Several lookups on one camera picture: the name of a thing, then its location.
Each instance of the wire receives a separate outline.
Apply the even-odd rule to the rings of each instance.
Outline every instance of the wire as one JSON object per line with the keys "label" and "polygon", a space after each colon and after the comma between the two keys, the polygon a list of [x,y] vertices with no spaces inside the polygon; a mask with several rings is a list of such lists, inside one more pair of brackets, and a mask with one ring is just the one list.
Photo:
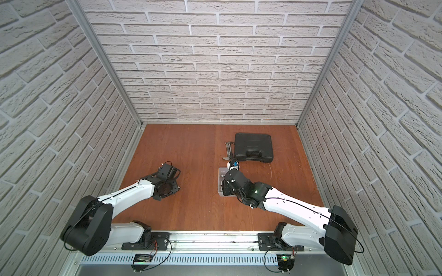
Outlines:
{"label": "wire", "polygon": [[296,254],[298,254],[298,250],[297,250],[297,248],[296,248],[295,255],[293,256],[293,266],[295,266],[295,264],[296,264]]}
{"label": "wire", "polygon": [[143,272],[143,271],[146,271],[146,270],[149,270],[149,269],[153,269],[153,268],[159,266],[160,264],[164,263],[165,261],[167,261],[167,259],[169,258],[170,254],[172,253],[172,244],[171,244],[171,242],[169,241],[168,238],[165,238],[165,239],[166,239],[166,240],[169,242],[169,244],[170,244],[170,252],[169,252],[169,255],[167,255],[167,257],[164,259],[164,261],[162,261],[161,263],[157,264],[156,266],[153,266],[153,267],[150,267],[150,268],[145,268],[145,269],[143,269],[143,270],[140,270],[140,272]]}
{"label": "wire", "polygon": [[156,253],[158,252],[158,243],[156,242],[156,240],[153,240],[151,243],[150,243],[150,245],[152,245],[153,244],[153,249],[152,249],[152,251],[150,251],[150,254],[149,254],[149,261],[153,258],[153,257],[155,257],[155,255],[156,255]]}
{"label": "wire", "polygon": [[153,252],[153,251],[155,250],[155,248],[156,248],[155,240],[152,240],[152,241],[150,242],[149,246],[145,246],[145,247],[144,247],[144,249],[147,249],[147,248],[149,248],[152,244],[153,244],[153,249],[152,249],[152,251],[150,251],[150,254],[149,254],[149,261],[152,259],[152,252]]}
{"label": "wire", "polygon": [[69,249],[69,248],[67,248],[66,247],[66,240],[68,239],[68,236],[69,236],[69,234],[71,234],[71,232],[72,232],[72,230],[75,228],[75,226],[90,212],[90,211],[92,211],[94,208],[95,208],[95,206],[97,206],[98,205],[98,203],[101,203],[101,201],[98,201],[97,203],[95,203],[92,207],[90,207],[89,208],[89,210],[87,210],[85,213],[84,213],[84,215],[82,215],[79,219],[78,219],[78,221],[69,229],[69,233],[67,233],[66,234],[66,232],[68,231],[67,229],[66,229],[66,232],[63,234],[63,237],[64,237],[64,243],[63,243],[63,246],[65,247],[65,249],[66,250],[68,250],[68,251],[77,251],[77,249]]}
{"label": "wire", "polygon": [[332,222],[338,224],[338,225],[341,226],[343,229],[345,229],[348,233],[350,233],[350,235],[351,235],[353,238],[356,239],[356,241],[358,242],[358,244],[359,244],[360,247],[362,248],[362,251],[355,251],[355,253],[364,253],[364,252],[365,252],[365,248],[364,248],[364,246],[361,244],[361,242],[358,240],[358,238],[357,238],[355,235],[353,235],[353,233],[351,233],[350,230],[348,230],[346,227],[344,227],[342,224],[336,222],[335,220],[333,220],[333,219],[331,219],[331,218],[329,218],[329,217],[327,217],[327,216],[324,216],[323,214],[321,214],[321,213],[319,213],[319,212],[317,212],[317,211],[315,211],[315,210],[312,210],[312,209],[310,209],[310,208],[308,208],[308,207],[306,207],[306,206],[304,206],[304,205],[302,205],[302,204],[299,204],[299,203],[297,203],[297,202],[294,202],[294,201],[291,201],[291,200],[288,200],[288,199],[283,199],[283,198],[279,198],[279,197],[268,197],[268,198],[266,198],[266,199],[280,199],[280,200],[283,200],[283,201],[288,201],[288,202],[291,202],[291,203],[295,203],[295,204],[298,204],[299,206],[302,206],[302,207],[304,207],[304,208],[306,208],[306,209],[308,209],[308,210],[310,210],[310,211],[312,211],[312,212],[314,212],[314,213],[316,213],[316,214],[318,214],[318,215],[320,215],[320,216],[323,216],[323,217],[326,218],[326,219],[331,220]]}
{"label": "wire", "polygon": [[[119,195],[119,194],[121,194],[121,193],[124,193],[124,192],[127,192],[127,191],[129,191],[130,189],[133,189],[133,188],[136,188],[137,186],[132,186],[132,187],[130,187],[129,189],[126,189],[126,190],[124,190],[124,191],[121,191],[121,192],[119,192],[119,193],[117,193],[117,194],[115,194],[115,195],[112,195],[111,197],[116,197],[117,195]],[[106,199],[103,199],[101,202],[103,202],[103,201],[105,201],[105,200],[108,200],[108,199],[110,199],[111,197],[108,197],[108,198],[106,198]]]}
{"label": "wire", "polygon": [[278,249],[278,247],[271,247],[271,248],[269,248],[269,250],[267,250],[265,253],[264,253],[264,258],[263,258],[263,261],[264,261],[264,267],[268,270],[268,271],[270,271],[270,272],[273,272],[273,273],[282,273],[282,271],[280,270],[280,271],[273,271],[273,270],[270,270],[267,266],[266,266],[266,255],[267,255],[267,253],[270,251],[270,250],[272,250],[272,249]]}

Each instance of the aluminum frame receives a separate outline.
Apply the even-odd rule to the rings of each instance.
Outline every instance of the aluminum frame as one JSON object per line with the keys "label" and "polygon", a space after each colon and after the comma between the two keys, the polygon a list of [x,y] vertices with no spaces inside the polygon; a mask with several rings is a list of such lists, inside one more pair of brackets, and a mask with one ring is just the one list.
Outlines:
{"label": "aluminum frame", "polygon": [[[305,226],[294,226],[303,230]],[[192,254],[231,254],[238,256],[261,256],[263,251],[259,250],[258,233],[272,233],[269,231],[168,231],[171,233],[170,241],[172,243],[172,254],[175,253],[192,253]],[[167,255],[169,249],[165,251],[158,251],[159,254]],[[105,247],[98,252],[98,254],[109,256],[109,254],[126,255],[132,253],[145,253],[143,250],[121,250],[121,247]],[[291,253],[291,251],[270,251],[271,256],[276,253]],[[304,251],[299,251],[297,254],[326,254],[323,250],[305,247]],[[60,273],[60,276],[74,276],[81,265],[84,255],[79,252],[72,252],[68,256],[65,265]],[[360,270],[357,256],[354,258],[353,265],[343,265],[348,276],[360,275],[357,271]]]}
{"label": "aluminum frame", "polygon": [[95,33],[91,23],[89,22],[86,13],[81,7],[81,4],[78,2],[78,0],[66,0],[66,3],[71,9],[74,17],[77,19],[78,24],[83,29],[84,35],[91,43],[91,46],[95,50],[98,59],[103,64],[103,67],[108,73],[109,78],[111,79],[112,83],[115,85],[115,88],[120,94],[121,99],[123,100],[124,104],[129,110],[130,115],[132,115],[138,127],[141,127],[143,125],[143,121],[141,120],[135,107],[133,106],[133,103],[126,92],[126,89],[124,88],[123,83],[120,80],[120,77],[118,76],[114,66],[112,65],[112,62],[110,61],[108,55],[106,54],[106,51],[103,45],[101,44],[97,34]]}
{"label": "aluminum frame", "polygon": [[358,15],[358,12],[362,7],[362,3],[364,3],[364,0],[353,0],[351,2],[350,7],[348,8],[347,15],[345,16],[344,21],[342,22],[342,25],[339,28],[339,31],[336,35],[336,39],[333,42],[327,57],[325,58],[324,65],[322,66],[321,71],[319,72],[318,78],[316,79],[312,92],[307,98],[307,102],[305,103],[304,108],[301,111],[298,122],[296,123],[297,128],[299,128],[299,126],[302,124],[305,116],[307,115],[307,112],[310,110],[310,106],[313,103],[313,99],[318,94],[321,83],[325,80],[325,76],[330,71],[333,62],[335,61],[335,58],[338,55],[338,52],[341,49],[342,44],[344,43],[345,37],[350,31],[350,28],[353,25],[354,20],[356,19],[356,15]]}

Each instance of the vent grille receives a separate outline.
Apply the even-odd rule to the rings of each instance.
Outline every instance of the vent grille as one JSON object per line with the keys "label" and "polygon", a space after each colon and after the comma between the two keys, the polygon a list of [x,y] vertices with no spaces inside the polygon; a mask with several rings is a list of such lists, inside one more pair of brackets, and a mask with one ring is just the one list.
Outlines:
{"label": "vent grille", "polygon": [[[168,253],[158,253],[150,262],[157,265],[164,261]],[[84,256],[82,265],[131,265],[135,253],[97,253],[94,256]],[[264,254],[195,254],[195,253],[172,253],[163,265],[263,265]],[[266,264],[278,265],[276,254],[266,255]]]}

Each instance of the white brick wall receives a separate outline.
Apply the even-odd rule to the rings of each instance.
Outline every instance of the white brick wall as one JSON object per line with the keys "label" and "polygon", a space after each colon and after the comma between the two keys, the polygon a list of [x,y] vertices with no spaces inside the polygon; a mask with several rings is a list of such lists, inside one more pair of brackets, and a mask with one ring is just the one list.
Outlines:
{"label": "white brick wall", "polygon": [[367,275],[442,272],[441,0],[365,0],[301,138]]}
{"label": "white brick wall", "polygon": [[0,274],[58,275],[62,228],[135,122],[64,1],[1,2]]}
{"label": "white brick wall", "polygon": [[350,4],[81,3],[143,121],[245,124],[297,122]]}

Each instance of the metal base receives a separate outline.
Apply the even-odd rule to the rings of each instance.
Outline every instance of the metal base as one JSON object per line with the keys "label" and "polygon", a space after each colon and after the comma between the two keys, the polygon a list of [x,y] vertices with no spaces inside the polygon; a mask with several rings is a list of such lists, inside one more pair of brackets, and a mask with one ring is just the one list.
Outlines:
{"label": "metal base", "polygon": [[[258,265],[160,265],[143,273],[133,273],[130,265],[82,265],[77,276],[343,276],[342,267],[327,256],[311,257],[297,255],[290,274],[271,273]],[[277,266],[269,265],[272,271]]]}
{"label": "metal base", "polygon": [[152,251],[155,248],[155,244],[152,241],[156,241],[158,244],[158,251],[167,249],[168,241],[165,238],[169,238],[169,232],[150,232],[150,240],[145,242],[123,243],[121,250],[145,250]]}
{"label": "metal base", "polygon": [[[306,227],[294,226],[294,228],[299,228],[301,231]],[[264,252],[259,249],[258,234],[272,235],[273,233],[259,233],[256,231],[170,231],[168,239],[171,241],[172,254],[159,268],[151,270],[149,274],[155,274],[156,272],[154,271],[161,272],[162,269],[165,269],[165,267],[169,265],[172,265],[172,267],[175,267],[175,265],[192,267],[197,265],[197,263],[203,267],[205,265],[214,267],[221,265],[226,267],[226,269],[237,265],[263,266],[262,260],[258,260],[258,258],[262,259],[264,256]],[[300,249],[301,248],[295,247],[295,250],[298,250],[296,260],[300,259],[300,256],[305,256],[305,258],[312,259],[315,262],[318,261],[318,258],[325,258],[325,260],[335,262],[326,255],[324,250],[309,247],[305,247],[304,251],[300,251]],[[169,251],[170,248],[159,250],[149,265],[162,262],[169,254]],[[90,265],[100,265],[100,267],[103,267],[101,265],[106,265],[105,267],[108,265],[127,265],[129,271],[133,271],[130,265],[133,264],[135,255],[139,253],[146,253],[146,250],[123,251],[119,247],[106,247],[96,255],[90,257],[84,256],[81,253],[72,252],[60,275],[74,276],[81,265],[88,265],[85,267],[91,267]],[[288,251],[271,250],[266,255],[266,265],[278,266],[277,255],[285,254],[289,256],[291,253],[291,248]],[[361,271],[358,262],[352,266],[342,266],[349,276],[356,276],[358,275],[357,271]]]}
{"label": "metal base", "polygon": [[[277,247],[273,233],[258,233],[259,250],[267,251],[272,247]],[[292,247],[288,244],[282,245],[282,250],[290,251]],[[294,251],[304,251],[304,246],[293,246]]]}

